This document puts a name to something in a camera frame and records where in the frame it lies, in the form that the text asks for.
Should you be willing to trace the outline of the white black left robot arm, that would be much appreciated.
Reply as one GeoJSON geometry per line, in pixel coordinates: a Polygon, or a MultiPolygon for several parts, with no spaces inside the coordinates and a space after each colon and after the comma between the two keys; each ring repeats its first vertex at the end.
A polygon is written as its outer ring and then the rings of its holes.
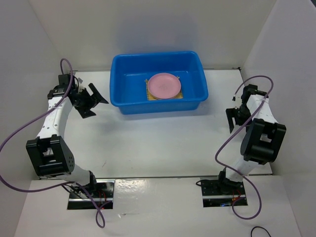
{"type": "Polygon", "coordinates": [[[26,143],[26,150],[38,177],[60,178],[67,182],[81,184],[80,191],[87,197],[98,193],[98,184],[94,174],[75,164],[75,157],[64,140],[69,113],[76,109],[83,119],[95,116],[91,111],[99,103],[108,101],[96,89],[94,84],[80,84],[70,74],[58,76],[58,85],[47,95],[48,112],[43,126],[35,139],[26,143]]]}

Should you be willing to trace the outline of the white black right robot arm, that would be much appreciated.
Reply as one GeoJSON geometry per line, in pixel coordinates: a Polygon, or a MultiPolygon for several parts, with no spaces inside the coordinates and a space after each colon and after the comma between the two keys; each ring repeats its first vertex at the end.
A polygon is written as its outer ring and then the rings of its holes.
{"type": "Polygon", "coordinates": [[[222,194],[229,193],[242,183],[243,175],[248,175],[253,169],[266,163],[274,162],[279,153],[286,133],[286,126],[274,118],[266,92],[258,90],[258,86],[249,84],[243,88],[241,105],[238,108],[226,109],[230,132],[234,125],[245,126],[246,134],[241,143],[241,157],[233,168],[224,168],[219,173],[216,188],[222,194]]]}

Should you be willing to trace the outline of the orange plastic plate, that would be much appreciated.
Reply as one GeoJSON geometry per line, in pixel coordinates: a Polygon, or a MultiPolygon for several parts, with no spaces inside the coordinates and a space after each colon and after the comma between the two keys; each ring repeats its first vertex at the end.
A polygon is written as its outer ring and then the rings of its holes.
{"type": "MultiPolygon", "coordinates": [[[[147,91],[147,99],[149,101],[161,100],[161,98],[154,97],[149,91],[147,91]]],[[[174,97],[172,97],[170,99],[183,99],[183,94],[180,91],[176,96],[174,96],[174,97]]]]}

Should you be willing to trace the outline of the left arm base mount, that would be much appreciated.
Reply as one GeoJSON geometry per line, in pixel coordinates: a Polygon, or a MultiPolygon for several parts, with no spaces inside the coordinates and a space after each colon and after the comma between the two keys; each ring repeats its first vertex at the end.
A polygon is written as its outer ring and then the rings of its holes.
{"type": "MultiPolygon", "coordinates": [[[[101,209],[113,209],[113,198],[115,189],[114,179],[97,179],[96,190],[89,191],[97,206],[101,209]]],[[[91,199],[77,186],[63,185],[69,193],[68,210],[95,209],[91,199]]]]}

